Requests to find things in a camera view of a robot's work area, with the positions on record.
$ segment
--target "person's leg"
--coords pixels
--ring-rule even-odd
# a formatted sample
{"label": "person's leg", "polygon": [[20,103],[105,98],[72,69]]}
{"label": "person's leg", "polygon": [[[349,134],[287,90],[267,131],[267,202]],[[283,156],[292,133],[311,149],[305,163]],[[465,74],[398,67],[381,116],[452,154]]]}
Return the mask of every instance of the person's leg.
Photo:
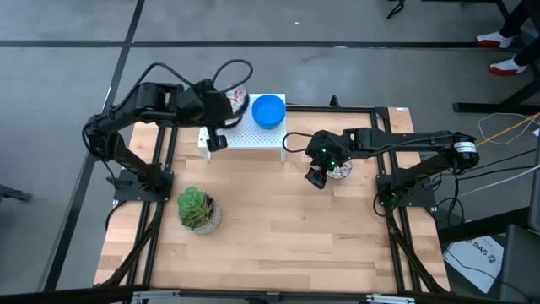
{"label": "person's leg", "polygon": [[476,37],[476,41],[480,46],[506,48],[510,46],[514,37],[520,34],[520,28],[527,18],[529,18],[529,15],[525,10],[525,6],[523,3],[519,3],[512,13],[510,13],[510,16],[500,31],[480,35]]}
{"label": "person's leg", "polygon": [[513,58],[489,66],[489,71],[499,76],[515,75],[525,71],[527,66],[540,57],[540,37],[531,42]]}

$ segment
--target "blue bowl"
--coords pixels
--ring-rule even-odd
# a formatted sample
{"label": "blue bowl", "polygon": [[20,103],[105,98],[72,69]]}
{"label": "blue bowl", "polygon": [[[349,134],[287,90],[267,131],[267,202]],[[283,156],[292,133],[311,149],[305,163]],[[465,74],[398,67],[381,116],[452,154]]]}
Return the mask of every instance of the blue bowl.
{"label": "blue bowl", "polygon": [[275,95],[263,95],[253,102],[251,114],[255,122],[264,129],[273,129],[285,118],[284,101]]}

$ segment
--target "succulent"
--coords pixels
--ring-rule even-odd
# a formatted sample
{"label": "succulent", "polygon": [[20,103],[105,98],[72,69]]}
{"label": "succulent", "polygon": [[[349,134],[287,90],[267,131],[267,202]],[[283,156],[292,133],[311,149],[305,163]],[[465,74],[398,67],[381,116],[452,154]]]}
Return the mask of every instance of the succulent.
{"label": "succulent", "polygon": [[178,197],[182,224],[193,230],[207,224],[213,215],[213,200],[205,192],[189,187]]}

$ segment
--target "potted plant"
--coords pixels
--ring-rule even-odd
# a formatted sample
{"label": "potted plant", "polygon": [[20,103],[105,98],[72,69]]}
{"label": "potted plant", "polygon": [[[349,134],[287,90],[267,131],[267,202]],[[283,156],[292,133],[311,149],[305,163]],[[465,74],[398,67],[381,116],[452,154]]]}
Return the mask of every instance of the potted plant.
{"label": "potted plant", "polygon": [[221,208],[206,192],[194,187],[178,197],[178,213],[183,226],[201,235],[214,231],[221,221]]}

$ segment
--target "yellow cable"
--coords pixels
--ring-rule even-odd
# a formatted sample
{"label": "yellow cable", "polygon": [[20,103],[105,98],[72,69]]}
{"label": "yellow cable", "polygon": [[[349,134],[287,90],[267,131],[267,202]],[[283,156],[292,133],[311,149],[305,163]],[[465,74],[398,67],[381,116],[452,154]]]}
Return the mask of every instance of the yellow cable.
{"label": "yellow cable", "polygon": [[480,144],[478,144],[477,147],[479,147],[479,146],[481,146],[481,145],[487,143],[488,141],[490,141],[490,140],[492,140],[492,139],[498,138],[500,135],[502,135],[502,134],[504,134],[504,133],[506,133],[506,132],[508,132],[508,131],[510,131],[510,130],[513,130],[513,129],[519,127],[520,125],[522,125],[523,123],[528,122],[528,121],[530,121],[530,120],[532,120],[532,119],[534,119],[534,118],[536,118],[536,117],[539,117],[539,116],[540,116],[540,113],[537,113],[537,114],[535,114],[535,115],[533,115],[533,116],[531,116],[531,117],[528,117],[527,119],[525,119],[525,120],[523,120],[523,121],[521,121],[521,122],[518,122],[517,124],[513,125],[513,126],[510,127],[510,128],[506,128],[506,129],[500,131],[499,133],[496,133],[494,136],[492,136],[492,137],[490,137],[490,138],[488,138],[488,139],[485,139],[483,142],[481,142]]}

